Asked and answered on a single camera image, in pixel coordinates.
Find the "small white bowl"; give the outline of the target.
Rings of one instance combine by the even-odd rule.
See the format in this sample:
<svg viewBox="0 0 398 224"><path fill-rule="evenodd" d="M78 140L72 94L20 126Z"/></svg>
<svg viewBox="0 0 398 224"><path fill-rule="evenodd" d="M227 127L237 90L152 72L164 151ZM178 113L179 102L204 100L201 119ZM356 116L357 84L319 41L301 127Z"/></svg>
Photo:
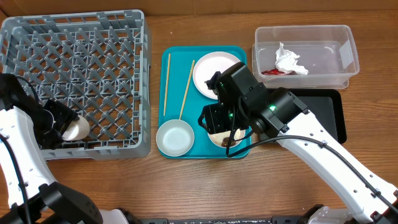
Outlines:
<svg viewBox="0 0 398 224"><path fill-rule="evenodd" d="M215 144L219 147L222 147L221 142L223 141L224 138L229 138L230 134L231 134L231 131L226 131L226 132L218 133L218 134L208 134L208 136L213 144ZM246 134L245 130L238 129L235 132L234 139L233 139L236 141L235 146L237 146L242 141L242 138L245 137L245 134Z"/></svg>

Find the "white paper cup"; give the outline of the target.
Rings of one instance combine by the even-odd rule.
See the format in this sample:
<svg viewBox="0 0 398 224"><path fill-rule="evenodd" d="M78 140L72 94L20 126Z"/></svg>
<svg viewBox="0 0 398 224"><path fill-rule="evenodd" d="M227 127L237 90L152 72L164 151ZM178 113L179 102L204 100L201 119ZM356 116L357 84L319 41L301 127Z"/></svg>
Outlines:
<svg viewBox="0 0 398 224"><path fill-rule="evenodd" d="M78 120L72 121L62 135L64 141L78 141L87 137L90 133L89 122L82 116Z"/></svg>

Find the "wooden chopstick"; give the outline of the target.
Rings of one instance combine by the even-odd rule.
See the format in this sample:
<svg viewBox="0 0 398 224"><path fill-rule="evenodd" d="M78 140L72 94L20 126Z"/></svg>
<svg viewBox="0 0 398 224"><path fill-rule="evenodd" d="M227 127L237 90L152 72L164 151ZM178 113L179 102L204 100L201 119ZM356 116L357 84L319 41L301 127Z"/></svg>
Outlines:
<svg viewBox="0 0 398 224"><path fill-rule="evenodd" d="M170 64L171 64L171 53L168 54L168 61L167 61L167 73L166 73L165 95L164 95L164 116L166 114L166 109L167 109L167 95L168 95L168 89L169 89Z"/></svg>
<svg viewBox="0 0 398 224"><path fill-rule="evenodd" d="M186 85L186 88L185 88L185 93L184 93L184 97L183 97L183 101L182 101L182 106L181 106L181 109L180 109L179 119L182 119L183 110L184 110L184 107L185 107L185 102L186 102L186 99L187 99L188 90L189 90L189 86L190 86L190 81L192 79L194 66L195 66L195 60L192 61L192 65L191 65L191 68L190 68L190 73L189 73L188 80L187 80L187 85Z"/></svg>

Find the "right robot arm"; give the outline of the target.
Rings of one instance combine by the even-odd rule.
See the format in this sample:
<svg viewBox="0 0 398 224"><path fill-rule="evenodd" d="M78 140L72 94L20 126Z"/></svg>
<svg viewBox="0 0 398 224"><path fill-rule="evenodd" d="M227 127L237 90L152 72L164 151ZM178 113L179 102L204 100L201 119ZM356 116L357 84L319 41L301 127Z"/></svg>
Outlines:
<svg viewBox="0 0 398 224"><path fill-rule="evenodd" d="M267 139L226 156L275 141L301 158L346 205L337 210L316 205L299 223L397 223L397 187L362 165L288 89L233 91L204 106L198 124L210 134L247 128L265 134Z"/></svg>

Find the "red snack wrapper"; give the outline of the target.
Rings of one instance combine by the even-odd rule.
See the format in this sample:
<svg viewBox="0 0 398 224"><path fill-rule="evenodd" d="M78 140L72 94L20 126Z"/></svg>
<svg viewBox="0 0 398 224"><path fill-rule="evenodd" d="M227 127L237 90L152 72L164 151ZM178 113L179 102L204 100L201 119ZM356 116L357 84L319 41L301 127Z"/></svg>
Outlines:
<svg viewBox="0 0 398 224"><path fill-rule="evenodd" d="M262 75L295 75L295 72L281 72L278 69L265 70L261 72Z"/></svg>

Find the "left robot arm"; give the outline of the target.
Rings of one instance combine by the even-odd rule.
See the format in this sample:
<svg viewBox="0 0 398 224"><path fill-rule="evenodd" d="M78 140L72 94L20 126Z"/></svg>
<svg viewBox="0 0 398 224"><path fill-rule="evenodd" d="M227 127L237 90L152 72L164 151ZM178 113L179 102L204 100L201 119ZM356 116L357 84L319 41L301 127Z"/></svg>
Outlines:
<svg viewBox="0 0 398 224"><path fill-rule="evenodd" d="M102 223L90 198L57 182L40 150L82 140L90 125L63 103L41 105L37 95L27 95L22 80L1 75L1 169L10 206L1 223L35 223L45 208L53 211L46 223Z"/></svg>

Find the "brown food scrap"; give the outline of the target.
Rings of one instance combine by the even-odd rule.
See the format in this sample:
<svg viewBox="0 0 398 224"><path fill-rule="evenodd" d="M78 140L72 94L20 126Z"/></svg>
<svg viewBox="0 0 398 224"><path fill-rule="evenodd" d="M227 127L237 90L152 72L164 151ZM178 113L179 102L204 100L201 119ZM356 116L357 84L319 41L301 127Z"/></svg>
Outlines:
<svg viewBox="0 0 398 224"><path fill-rule="evenodd" d="M221 142L221 146L222 146L222 147L227 147L227 146L228 146L228 141L229 141L229 138L224 138L223 141ZM236 141L235 141L235 140L232 140L232 141L230 142L230 146L233 147L233 146L235 146L235 145L236 145Z"/></svg>

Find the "white tissue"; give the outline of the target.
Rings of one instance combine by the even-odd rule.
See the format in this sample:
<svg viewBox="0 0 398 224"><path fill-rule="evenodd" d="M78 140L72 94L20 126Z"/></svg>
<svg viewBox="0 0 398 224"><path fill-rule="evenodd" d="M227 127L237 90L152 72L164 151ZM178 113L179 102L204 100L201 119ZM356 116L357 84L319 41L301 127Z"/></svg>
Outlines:
<svg viewBox="0 0 398 224"><path fill-rule="evenodd" d="M275 52L275 68L283 73L295 73L296 75L307 75L308 70L298 65L299 55L293 51L284 49L284 44L279 43L279 48Z"/></svg>

